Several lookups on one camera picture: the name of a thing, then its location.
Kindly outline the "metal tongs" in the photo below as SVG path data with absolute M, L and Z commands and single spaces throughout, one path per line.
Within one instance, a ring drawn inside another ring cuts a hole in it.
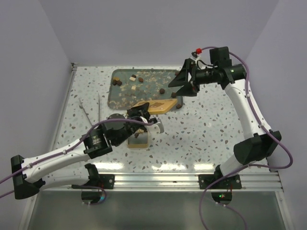
M 101 102 L 99 93 L 97 93 L 90 101 L 78 97 L 78 103 L 79 108 L 89 125 L 93 126 L 96 122 L 101 120 Z

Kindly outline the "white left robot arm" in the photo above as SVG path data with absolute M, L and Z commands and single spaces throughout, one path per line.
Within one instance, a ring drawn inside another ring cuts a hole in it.
M 65 167 L 108 154 L 139 129 L 153 125 L 156 120 L 150 119 L 149 105 L 144 103 L 129 109 L 128 117 L 111 115 L 93 125 L 80 139 L 60 149 L 32 158 L 12 157 L 10 178 L 15 199 L 29 198 L 44 189 L 69 184 L 78 188 L 101 188 L 95 165 L 86 163 L 75 170 L 66 170 Z

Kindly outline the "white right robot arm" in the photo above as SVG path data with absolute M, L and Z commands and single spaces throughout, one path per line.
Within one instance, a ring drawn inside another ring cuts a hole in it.
M 265 159 L 277 147 L 281 140 L 279 131 L 272 131 L 262 117 L 259 107 L 253 103 L 254 97 L 249 87 L 247 69 L 242 64 L 234 65 L 228 47 L 208 47 L 210 64 L 205 64 L 200 57 L 203 49 L 192 52 L 169 83 L 169 87 L 179 87 L 178 96 L 194 97 L 201 85 L 216 83 L 230 98 L 243 129 L 244 140 L 234 145 L 233 155 L 218 165 L 214 172 L 214 184 L 225 188 L 231 182 L 231 176 L 241 167 Z

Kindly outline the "gold tin box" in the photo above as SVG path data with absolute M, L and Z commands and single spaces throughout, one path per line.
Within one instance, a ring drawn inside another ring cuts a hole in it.
M 134 135 L 130 136 L 127 140 L 127 147 L 129 149 L 144 149 L 149 146 L 149 133 L 139 133 L 139 137 L 135 138 Z

